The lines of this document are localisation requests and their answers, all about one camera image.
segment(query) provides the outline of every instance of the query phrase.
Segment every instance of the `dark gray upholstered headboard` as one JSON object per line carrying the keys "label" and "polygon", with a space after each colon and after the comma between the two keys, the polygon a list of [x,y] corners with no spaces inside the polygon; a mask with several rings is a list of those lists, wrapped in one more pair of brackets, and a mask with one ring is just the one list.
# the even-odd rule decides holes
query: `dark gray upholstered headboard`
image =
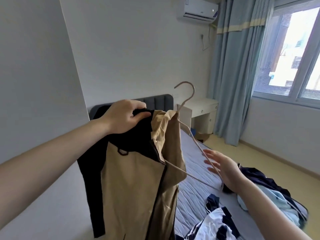
{"label": "dark gray upholstered headboard", "polygon": [[[136,100],[142,101],[146,103],[146,108],[150,110],[173,110],[174,109],[174,98],[170,94],[164,94],[164,95],[157,95],[157,96],[151,96],[151,97],[143,97],[138,98]],[[108,104],[99,104],[92,107],[92,109],[89,112],[89,118],[92,120],[94,118],[94,115],[96,114],[97,110],[101,106],[110,105],[112,103]]]}

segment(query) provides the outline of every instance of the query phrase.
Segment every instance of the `wall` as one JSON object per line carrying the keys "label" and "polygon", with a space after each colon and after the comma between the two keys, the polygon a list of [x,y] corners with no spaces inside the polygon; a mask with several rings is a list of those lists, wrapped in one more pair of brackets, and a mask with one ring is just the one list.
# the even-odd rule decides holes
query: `wall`
{"label": "wall", "polygon": [[[87,107],[192,90],[206,97],[212,49],[208,26],[176,19],[178,0],[61,0]],[[214,45],[215,30],[210,41]]]}
{"label": "wall", "polygon": [[[89,119],[59,0],[0,0],[0,9],[2,163]],[[0,231],[0,239],[88,239],[90,229],[74,164]]]}
{"label": "wall", "polygon": [[241,139],[320,174],[320,110],[253,97]]}

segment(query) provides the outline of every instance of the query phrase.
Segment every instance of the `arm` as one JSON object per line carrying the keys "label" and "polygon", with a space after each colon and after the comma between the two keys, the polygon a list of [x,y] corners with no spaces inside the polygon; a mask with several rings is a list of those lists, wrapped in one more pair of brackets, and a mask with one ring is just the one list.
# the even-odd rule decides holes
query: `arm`
{"label": "arm", "polygon": [[145,103],[122,100],[99,119],[39,145],[0,165],[0,229],[50,187],[87,149],[108,134],[124,133],[149,112]]}
{"label": "arm", "polygon": [[[220,170],[226,186],[240,195],[266,240],[311,240],[253,182],[241,173],[231,158],[217,151],[203,151],[208,158],[213,160],[214,166]],[[208,167],[208,170],[214,172],[211,167]]]}

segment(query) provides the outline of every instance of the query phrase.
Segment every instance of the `curtain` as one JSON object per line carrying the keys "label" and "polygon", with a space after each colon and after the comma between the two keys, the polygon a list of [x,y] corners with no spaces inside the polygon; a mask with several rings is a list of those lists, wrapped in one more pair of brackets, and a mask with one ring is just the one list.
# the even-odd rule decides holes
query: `curtain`
{"label": "curtain", "polygon": [[218,100],[214,134],[238,145],[274,0],[222,0],[208,97]]}

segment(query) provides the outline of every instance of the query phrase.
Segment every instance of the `black and beige jacket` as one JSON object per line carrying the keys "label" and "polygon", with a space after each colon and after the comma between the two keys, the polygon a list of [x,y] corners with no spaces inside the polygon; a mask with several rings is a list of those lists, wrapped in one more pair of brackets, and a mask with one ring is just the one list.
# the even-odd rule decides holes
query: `black and beige jacket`
{"label": "black and beige jacket", "polygon": [[[97,111],[101,117],[110,106]],[[94,237],[119,240],[174,239],[178,183],[186,174],[178,114],[149,111],[123,134],[102,138],[79,159]]]}

